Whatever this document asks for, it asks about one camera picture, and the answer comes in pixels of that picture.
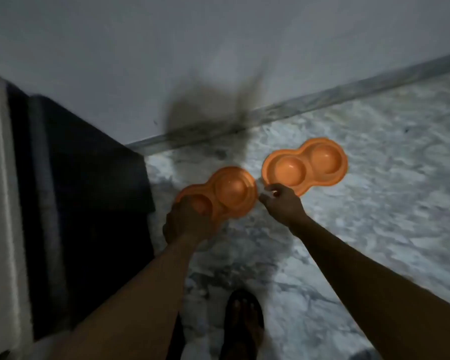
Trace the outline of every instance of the forearm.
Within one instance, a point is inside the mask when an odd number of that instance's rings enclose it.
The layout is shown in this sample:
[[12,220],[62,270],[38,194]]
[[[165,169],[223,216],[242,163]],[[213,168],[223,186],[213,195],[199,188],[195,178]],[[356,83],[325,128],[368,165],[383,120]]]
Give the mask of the forearm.
[[384,359],[449,359],[450,304],[306,219],[291,226]]
[[195,246],[178,239],[83,321],[56,359],[165,359]]

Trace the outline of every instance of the person's right arm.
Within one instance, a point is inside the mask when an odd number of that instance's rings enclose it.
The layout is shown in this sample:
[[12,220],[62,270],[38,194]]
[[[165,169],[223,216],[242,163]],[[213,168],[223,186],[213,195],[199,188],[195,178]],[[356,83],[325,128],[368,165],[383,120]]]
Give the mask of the person's right arm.
[[260,195],[270,215],[306,246],[358,326],[385,360],[450,359],[450,303],[361,254],[309,218],[281,184]]

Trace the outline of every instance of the floor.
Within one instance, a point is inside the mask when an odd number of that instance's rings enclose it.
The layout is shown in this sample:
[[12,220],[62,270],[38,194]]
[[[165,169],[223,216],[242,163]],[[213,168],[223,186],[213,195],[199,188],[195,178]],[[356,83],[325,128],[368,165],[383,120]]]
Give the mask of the floor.
[[[146,158],[161,227],[177,192],[239,165],[255,178],[267,155],[325,136],[348,155],[332,187],[313,187],[308,214],[354,248],[450,302],[450,74]],[[203,243],[190,264],[181,310],[184,359],[216,359],[230,292],[262,304],[260,359],[355,360],[372,346],[301,242],[258,203]]]

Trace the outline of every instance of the orange plastic tray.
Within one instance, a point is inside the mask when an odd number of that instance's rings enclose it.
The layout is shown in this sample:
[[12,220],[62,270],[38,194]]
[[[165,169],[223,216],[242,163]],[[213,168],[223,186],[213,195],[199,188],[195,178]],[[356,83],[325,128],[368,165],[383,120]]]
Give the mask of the orange plastic tray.
[[298,149],[272,152],[261,175],[266,184],[282,183],[301,196],[312,186],[337,184],[347,169],[348,159],[340,145],[327,138],[311,138]]
[[238,166],[217,170],[204,184],[183,188],[175,201],[192,196],[193,207],[202,214],[211,215],[219,225],[228,218],[245,216],[255,205],[258,197],[257,184],[252,175]]

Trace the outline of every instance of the black sandal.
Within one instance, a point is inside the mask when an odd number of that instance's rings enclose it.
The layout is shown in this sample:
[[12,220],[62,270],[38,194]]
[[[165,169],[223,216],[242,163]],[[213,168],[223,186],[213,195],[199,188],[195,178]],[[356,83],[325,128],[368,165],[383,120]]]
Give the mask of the black sandal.
[[220,359],[223,359],[230,348],[236,343],[245,345],[250,360],[255,360],[257,358],[257,345],[255,344],[255,340],[253,339],[252,334],[245,326],[245,323],[243,321],[238,321],[237,324],[232,324],[233,304],[235,301],[242,302],[243,300],[246,300],[248,303],[253,304],[254,309],[257,311],[258,315],[258,326],[260,326],[262,329],[265,328],[264,313],[262,312],[262,307],[258,302],[257,297],[255,297],[252,293],[245,289],[235,290],[228,298],[225,309],[225,323],[223,325],[224,339],[222,351],[220,352]]

